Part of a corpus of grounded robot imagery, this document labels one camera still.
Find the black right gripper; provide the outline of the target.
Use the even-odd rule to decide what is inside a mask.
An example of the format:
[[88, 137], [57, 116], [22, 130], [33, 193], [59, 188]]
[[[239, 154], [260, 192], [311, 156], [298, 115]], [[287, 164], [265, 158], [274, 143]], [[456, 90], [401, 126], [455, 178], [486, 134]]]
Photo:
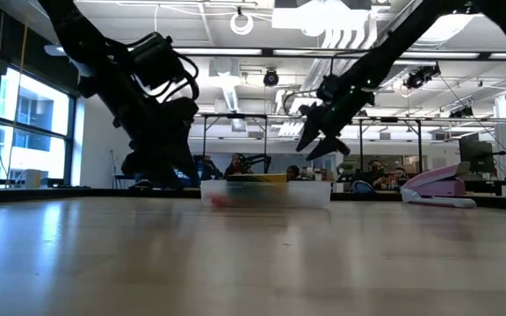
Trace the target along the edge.
[[367, 104], [375, 105], [373, 92], [360, 89], [344, 92], [336, 97], [327, 111], [317, 103], [302, 105], [299, 107], [300, 114], [306, 117], [303, 132], [297, 144], [296, 151], [300, 152], [314, 141], [320, 134], [320, 130], [329, 137], [320, 140], [315, 148], [308, 154], [307, 160], [312, 161], [326, 154], [339, 152], [348, 155], [351, 150], [345, 143], [337, 138], [340, 131], [348, 125], [352, 118]]

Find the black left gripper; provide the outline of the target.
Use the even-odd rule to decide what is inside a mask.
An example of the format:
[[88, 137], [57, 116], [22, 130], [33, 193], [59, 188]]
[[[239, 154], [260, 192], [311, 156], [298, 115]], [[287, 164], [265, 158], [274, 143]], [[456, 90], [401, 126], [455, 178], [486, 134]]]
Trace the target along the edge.
[[183, 188], [175, 169], [189, 178], [190, 186], [199, 185], [198, 169], [187, 144], [194, 116], [199, 111], [196, 103], [188, 97], [180, 97], [166, 103], [144, 99], [140, 105], [127, 105], [118, 114], [118, 127], [130, 138], [133, 149], [121, 164], [122, 173], [133, 176], [136, 187], [158, 188], [160, 182], [156, 171], [161, 155], [145, 150], [160, 150], [170, 165], [166, 183], [170, 188]]

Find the green crayon box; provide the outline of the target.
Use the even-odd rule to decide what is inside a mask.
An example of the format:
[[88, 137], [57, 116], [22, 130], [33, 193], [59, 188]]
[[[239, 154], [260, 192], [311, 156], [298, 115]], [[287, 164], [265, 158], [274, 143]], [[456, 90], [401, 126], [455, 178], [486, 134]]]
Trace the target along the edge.
[[226, 180], [226, 194], [232, 205], [282, 205], [287, 192], [286, 174], [241, 174]]

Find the clear plastic container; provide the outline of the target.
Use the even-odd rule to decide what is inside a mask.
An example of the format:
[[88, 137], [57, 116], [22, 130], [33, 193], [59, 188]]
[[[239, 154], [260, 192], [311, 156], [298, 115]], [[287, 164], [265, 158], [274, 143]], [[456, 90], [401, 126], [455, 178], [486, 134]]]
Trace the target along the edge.
[[[294, 181], [288, 183], [286, 201], [282, 205], [239, 206], [231, 204], [229, 207], [325, 209], [330, 204], [331, 191], [331, 183], [316, 181]], [[210, 200], [211, 197], [227, 196], [226, 181], [204, 181], [200, 186], [200, 195], [204, 206], [213, 206]]]

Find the pink stapler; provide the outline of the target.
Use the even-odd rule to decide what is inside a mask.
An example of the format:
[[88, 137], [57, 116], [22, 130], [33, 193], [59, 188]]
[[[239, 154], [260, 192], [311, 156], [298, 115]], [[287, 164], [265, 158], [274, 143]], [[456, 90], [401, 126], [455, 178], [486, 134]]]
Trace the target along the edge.
[[466, 185], [460, 178], [469, 172], [470, 166], [469, 162], [460, 162], [413, 176], [401, 186], [402, 202], [415, 205], [474, 208], [476, 202], [466, 197]]

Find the black computer monitor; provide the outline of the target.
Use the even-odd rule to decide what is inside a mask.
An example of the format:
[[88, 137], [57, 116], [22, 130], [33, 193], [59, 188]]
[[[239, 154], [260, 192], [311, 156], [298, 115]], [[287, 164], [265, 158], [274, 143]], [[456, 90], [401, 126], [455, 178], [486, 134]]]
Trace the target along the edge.
[[470, 164], [470, 172], [495, 173], [493, 147], [490, 143], [468, 138], [460, 139], [459, 154], [462, 162]]

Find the silver ceiling air duct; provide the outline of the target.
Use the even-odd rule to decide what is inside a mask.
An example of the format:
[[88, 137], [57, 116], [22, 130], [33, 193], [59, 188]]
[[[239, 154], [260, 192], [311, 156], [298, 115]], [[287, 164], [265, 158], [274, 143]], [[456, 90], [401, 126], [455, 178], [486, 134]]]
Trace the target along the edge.
[[377, 24], [373, 20], [368, 20], [353, 30], [327, 30], [320, 48], [335, 48], [336, 51], [329, 58], [313, 60], [300, 89], [316, 90], [325, 75], [341, 75], [354, 64], [355, 61], [350, 60], [351, 56], [356, 52], [364, 54], [365, 50], [374, 46], [379, 38], [378, 33]]

